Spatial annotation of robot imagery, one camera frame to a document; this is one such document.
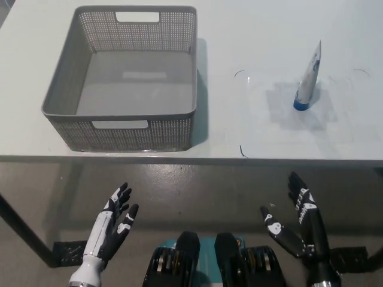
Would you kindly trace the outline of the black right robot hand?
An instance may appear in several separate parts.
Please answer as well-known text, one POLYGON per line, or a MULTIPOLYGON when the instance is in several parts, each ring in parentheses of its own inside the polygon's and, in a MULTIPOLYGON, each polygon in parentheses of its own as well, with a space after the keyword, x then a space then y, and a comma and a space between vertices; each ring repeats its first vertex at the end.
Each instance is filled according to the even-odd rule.
POLYGON ((260 212, 270 237, 306 264, 329 262, 330 247, 321 212, 311 190, 296 172, 291 172, 288 177, 288 196, 297 213, 300 235, 296 235, 277 220, 267 207, 262 206, 260 212))

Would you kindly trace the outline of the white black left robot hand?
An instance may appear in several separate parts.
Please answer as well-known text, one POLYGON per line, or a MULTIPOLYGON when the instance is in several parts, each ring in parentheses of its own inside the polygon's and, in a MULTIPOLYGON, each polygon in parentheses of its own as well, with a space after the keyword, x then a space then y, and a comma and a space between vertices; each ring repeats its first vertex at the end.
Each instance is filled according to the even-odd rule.
POLYGON ((125 182, 118 187, 99 213, 88 238, 83 256, 100 259, 104 264, 118 251, 133 226, 138 204, 129 205, 132 189, 125 182))

